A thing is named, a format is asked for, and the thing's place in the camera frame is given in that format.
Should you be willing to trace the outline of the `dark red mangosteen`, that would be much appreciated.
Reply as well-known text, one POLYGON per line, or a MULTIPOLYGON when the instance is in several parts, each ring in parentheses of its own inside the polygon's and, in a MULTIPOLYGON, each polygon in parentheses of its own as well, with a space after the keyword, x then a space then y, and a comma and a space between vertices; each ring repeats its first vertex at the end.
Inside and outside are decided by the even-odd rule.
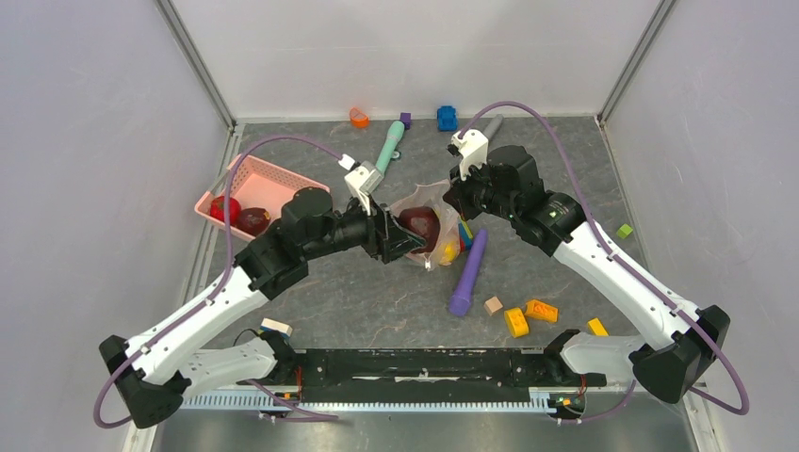
POLYGON ((240 211, 236 217, 235 226, 242 233, 258 236, 263 233, 271 223, 269 211, 261 207, 250 207, 240 211))
POLYGON ((400 212, 399 222, 428 240, 426 249, 413 250, 413 254, 429 253, 435 249, 441 232, 441 222, 438 214, 431 207, 406 208, 400 212))

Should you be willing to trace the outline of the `clear zip top bag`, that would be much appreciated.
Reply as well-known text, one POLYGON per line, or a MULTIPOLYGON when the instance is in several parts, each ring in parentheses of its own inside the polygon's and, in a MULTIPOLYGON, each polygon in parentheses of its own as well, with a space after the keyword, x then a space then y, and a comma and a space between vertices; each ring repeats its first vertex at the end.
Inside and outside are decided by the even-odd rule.
POLYGON ((412 195, 390 206, 402 227, 425 239, 426 244, 410 251, 407 257, 427 271, 451 265, 465 250, 460 215, 444 201, 449 189, 448 180, 417 185, 412 195))

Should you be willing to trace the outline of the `yellow pear toy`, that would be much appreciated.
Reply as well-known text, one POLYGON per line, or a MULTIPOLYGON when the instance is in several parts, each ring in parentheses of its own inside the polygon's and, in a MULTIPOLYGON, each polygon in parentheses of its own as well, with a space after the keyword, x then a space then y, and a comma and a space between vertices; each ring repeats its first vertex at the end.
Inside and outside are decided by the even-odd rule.
POLYGON ((439 259, 440 266, 451 265, 460 255, 461 245, 460 242, 449 241, 442 249, 442 255, 439 259))

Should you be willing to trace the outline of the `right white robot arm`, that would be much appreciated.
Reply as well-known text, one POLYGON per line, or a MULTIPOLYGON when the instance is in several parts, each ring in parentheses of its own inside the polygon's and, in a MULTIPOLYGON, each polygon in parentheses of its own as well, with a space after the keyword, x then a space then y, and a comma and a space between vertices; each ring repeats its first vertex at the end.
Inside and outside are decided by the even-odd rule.
POLYGON ((564 333, 544 359, 546 376, 567 384, 579 374, 636 379, 651 395, 677 403, 716 361, 730 325, 716 305, 698 308, 658 282, 618 248, 580 204, 548 190, 534 158, 518 145, 492 152, 448 151, 460 157, 449 172, 445 202, 468 219, 506 219, 526 243, 577 272, 637 330, 635 336, 564 333))

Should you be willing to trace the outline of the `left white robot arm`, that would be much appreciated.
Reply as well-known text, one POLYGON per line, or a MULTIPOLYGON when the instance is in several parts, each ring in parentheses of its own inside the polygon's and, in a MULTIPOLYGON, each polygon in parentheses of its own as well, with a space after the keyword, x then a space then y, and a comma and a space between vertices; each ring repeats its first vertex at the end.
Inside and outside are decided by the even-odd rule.
POLYGON ((351 200, 333 209, 330 193, 298 191, 281 216, 236 256, 200 295, 159 324, 129 339, 111 335, 99 346, 110 374, 94 404, 101 428, 102 403, 117 389, 138 428, 152 427, 175 413, 184 400, 228 384, 285 383, 297 372, 295 350, 277 331, 225 349, 204 345, 245 314, 276 299, 309 274, 309 261, 362 248, 385 264, 436 241, 411 229, 372 199, 351 200))

